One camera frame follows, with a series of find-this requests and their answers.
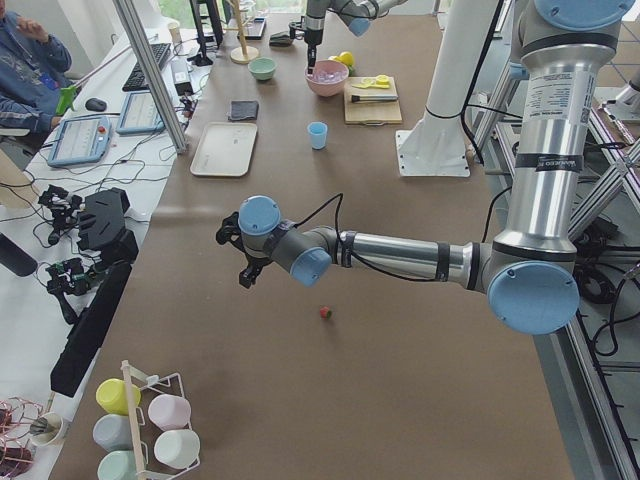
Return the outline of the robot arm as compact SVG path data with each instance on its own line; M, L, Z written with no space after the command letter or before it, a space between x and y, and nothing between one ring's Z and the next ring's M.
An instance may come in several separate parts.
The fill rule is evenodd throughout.
M363 35L373 20L405 3L405 0L310 0L302 20L304 41L307 45L307 73L314 72L317 47L322 43L328 12L335 13L355 36Z
M529 1L514 26L512 54L528 73L522 130L505 227L492 240L452 245L341 229L307 229L270 197L252 196L225 218L219 244L246 258L250 287L277 264L303 285L331 265L365 266L401 280L454 282L486 295L494 316L530 335L570 323L580 304L569 236L599 70L618 44L628 1Z

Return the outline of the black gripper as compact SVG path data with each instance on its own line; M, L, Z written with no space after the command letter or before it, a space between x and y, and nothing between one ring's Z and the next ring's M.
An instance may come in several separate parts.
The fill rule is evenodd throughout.
M321 31L307 29L304 33L304 40L307 44L307 59L309 60L307 75L311 76L315 71L317 47L321 44Z
M243 287L252 287L256 284L262 269L271 264L268 258L258 258L250 255L241 237L241 229L238 223L239 213L233 212L222 220L220 228L215 234L215 240L219 245L230 243L234 248L243 253L247 260L247 266L239 273L239 283Z

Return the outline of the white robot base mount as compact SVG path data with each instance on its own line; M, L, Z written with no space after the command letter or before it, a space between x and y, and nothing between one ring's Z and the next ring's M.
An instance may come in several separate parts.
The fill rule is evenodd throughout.
M448 13L425 113L411 130L396 132L399 172L405 177L467 177L463 107L473 89L484 45L493 37L502 3L454 1Z

